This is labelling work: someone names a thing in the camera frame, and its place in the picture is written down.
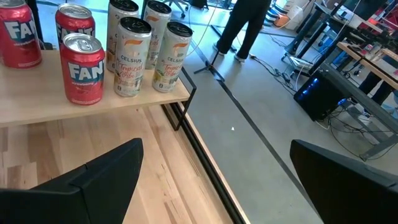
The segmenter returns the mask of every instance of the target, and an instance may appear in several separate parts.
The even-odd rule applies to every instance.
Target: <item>energy drink can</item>
[[[124,17],[118,25],[114,90],[121,96],[136,96],[144,78],[150,25],[135,17]]]
[[[152,37],[145,69],[153,69],[156,66],[157,56],[159,54],[160,45],[162,43],[164,30],[172,17],[172,9],[158,1],[149,1],[145,8],[144,20],[152,27]]]
[[[157,91],[167,93],[173,90],[191,39],[192,30],[186,25],[179,22],[167,24],[152,81]]]
[[[66,35],[74,32],[95,36],[95,21],[91,11],[77,4],[60,4],[55,13],[55,24],[59,46]]]
[[[102,99],[105,52],[95,37],[73,33],[63,38],[61,64],[65,94],[78,105]]]
[[[0,1],[0,62],[32,68],[42,61],[32,11],[23,0]]]
[[[110,0],[108,5],[108,34],[106,39],[106,68],[114,72],[118,24],[123,17],[138,17],[138,5],[131,0]]]

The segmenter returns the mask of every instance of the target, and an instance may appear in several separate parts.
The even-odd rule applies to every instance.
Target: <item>person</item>
[[[220,55],[225,55],[245,23],[249,22],[242,46],[234,56],[237,61],[243,63],[249,56],[249,51],[260,33],[270,4],[271,0],[238,0],[224,32],[217,43],[213,44],[213,48],[220,51]]]
[[[389,56],[384,56],[382,58],[384,61],[386,61],[388,64],[392,65],[393,67],[397,68],[398,67],[398,62],[395,61],[393,58],[390,58]],[[362,90],[365,94],[369,94],[374,87],[381,81],[381,78],[378,77],[375,73],[369,72],[369,75],[363,80],[363,82],[360,84],[358,87],[360,90]],[[376,93],[372,96],[372,100],[374,100],[377,104],[382,105],[384,100],[387,99],[387,97],[394,91],[394,88],[390,86],[387,82],[383,81],[377,89]],[[351,100],[354,104],[357,103],[356,100],[352,99]],[[369,112],[366,110],[363,111],[363,115],[365,115],[367,118],[371,116]]]

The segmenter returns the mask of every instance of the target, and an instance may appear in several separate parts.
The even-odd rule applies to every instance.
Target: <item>wooden table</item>
[[[139,96],[122,98],[107,71],[102,101],[77,106],[65,98],[58,52],[42,53],[42,65],[32,70],[0,67],[0,188],[32,188],[142,138],[144,160],[124,223],[233,222],[186,131],[174,131],[165,116],[169,103],[189,97],[181,81],[160,93],[146,71]],[[249,223],[188,115],[185,121]]]
[[[337,46],[345,51],[349,56],[351,56],[354,60],[358,60],[361,65],[364,65],[366,68],[368,68],[371,72],[376,74],[378,77],[380,77],[382,80],[387,82],[390,86],[398,90],[398,83],[394,81],[392,78],[388,77],[386,74],[380,71],[377,67],[373,66],[371,63],[369,63],[367,60],[361,60],[361,56],[359,56],[356,52],[352,51],[351,49],[348,48],[349,44],[348,43],[343,43],[339,42]]]

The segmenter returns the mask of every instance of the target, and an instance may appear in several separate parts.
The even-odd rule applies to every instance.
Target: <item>concrete floor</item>
[[[105,3],[100,4],[97,1],[95,4],[89,0],[74,1],[98,10],[107,8]],[[55,21],[48,18],[54,18],[56,9],[55,6],[39,4],[44,40],[54,45],[57,45]],[[174,19],[178,19],[180,12],[175,6],[172,6],[172,9]],[[206,25],[213,10],[213,8],[209,11],[191,9],[191,28],[194,30],[193,39],[196,43],[199,43],[206,26],[194,24]],[[103,24],[106,24],[106,13],[93,11],[93,16],[97,24],[96,37],[105,45],[106,26]],[[228,16],[228,11],[216,9],[211,23],[222,27],[228,20]],[[266,27],[265,31],[273,34],[294,35],[294,32],[284,29],[275,30]],[[241,32],[238,37],[242,42],[244,32]],[[280,36],[274,36],[274,38],[285,44],[292,40]],[[215,54],[211,45],[217,40],[216,33],[208,28],[198,46],[208,59],[213,58]],[[238,39],[234,41],[234,45],[239,48]],[[287,63],[280,60],[283,48],[276,45],[269,35],[260,34],[251,53],[274,68],[290,74]],[[316,55],[317,51],[310,49],[304,58],[312,60]],[[184,62],[185,69],[198,87],[189,114],[251,222],[321,223],[318,215],[291,180],[292,177],[289,177],[275,160],[270,152],[271,149],[261,141],[259,135],[213,75],[210,72],[193,74],[195,70],[204,66],[205,64],[196,52],[190,54]],[[217,59],[216,68],[225,78],[225,84],[234,97],[287,165],[288,170],[293,173],[293,178],[296,173],[289,158],[290,142],[293,139],[302,139],[355,158],[336,142],[330,130],[325,130],[312,122],[293,100],[292,95],[257,62],[247,59],[246,63],[241,65],[234,60],[233,53],[230,52]],[[363,72],[355,79],[361,82],[365,76],[366,73]],[[306,78],[300,77],[298,87],[305,81]],[[387,102],[394,105],[391,98]],[[352,119],[344,114],[341,115],[341,119],[352,123]],[[339,132],[335,134],[341,143],[355,154],[371,147],[360,134]],[[386,156],[375,161],[368,161],[367,164],[398,174],[398,166],[395,162],[397,158],[398,150],[395,147]]]

